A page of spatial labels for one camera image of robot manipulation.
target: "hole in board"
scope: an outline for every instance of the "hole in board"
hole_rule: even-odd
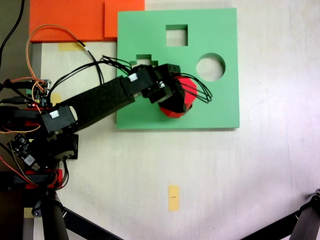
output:
[[[188,25],[166,25],[165,33],[167,47],[188,46]]]
[[[152,61],[151,54],[138,54],[136,55],[136,61],[129,62],[134,68],[139,65],[152,65],[152,67],[158,66],[158,61]]]
[[[207,82],[219,80],[226,71],[226,63],[224,59],[215,53],[207,53],[200,57],[196,72]]]

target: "orange foam board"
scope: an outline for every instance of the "orange foam board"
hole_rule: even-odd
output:
[[[30,0],[29,34],[40,25],[58,24],[82,41],[103,41],[104,11],[105,0]],[[31,39],[33,43],[73,41],[72,36],[55,27],[45,27]]]
[[[145,0],[105,0],[104,39],[116,41],[118,36],[118,12],[144,11]]]

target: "green foam board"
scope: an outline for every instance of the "green foam board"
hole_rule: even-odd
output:
[[[166,30],[187,28],[186,46],[167,46]],[[210,129],[238,128],[239,87],[237,10],[199,9],[165,11],[131,11],[118,13],[119,59],[136,62],[137,57],[151,55],[152,63],[179,65],[182,73],[200,80],[199,60],[214,54],[223,59],[224,75],[216,81],[203,81],[213,94],[206,104],[198,99],[180,118],[169,118],[158,104],[142,96],[116,114],[118,129]]]

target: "yellow sticky note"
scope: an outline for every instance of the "yellow sticky note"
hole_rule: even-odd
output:
[[[56,104],[61,103],[61,95],[60,95],[60,93],[52,93],[50,101],[51,101],[53,107]]]
[[[169,185],[168,187],[169,211],[174,212],[179,209],[179,186]]]
[[[59,52],[84,51],[84,47],[78,42],[59,42]]]

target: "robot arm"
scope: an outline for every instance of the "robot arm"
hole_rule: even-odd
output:
[[[177,78],[180,74],[177,65],[140,65],[133,68],[128,76],[119,76],[54,107],[44,107],[42,114],[36,108],[0,107],[2,113],[6,112],[0,126],[12,130],[22,126],[33,126],[34,129],[35,125],[40,125],[37,131],[26,136],[18,134],[12,148],[35,171],[54,168],[59,161],[77,159],[78,136],[74,133],[132,104],[139,96],[148,98],[151,104],[158,103],[168,111],[185,114],[191,108],[191,105],[186,106],[185,96],[197,92],[194,92],[194,87],[193,90],[184,88],[186,84]],[[41,97],[39,102],[48,103],[49,100]]]

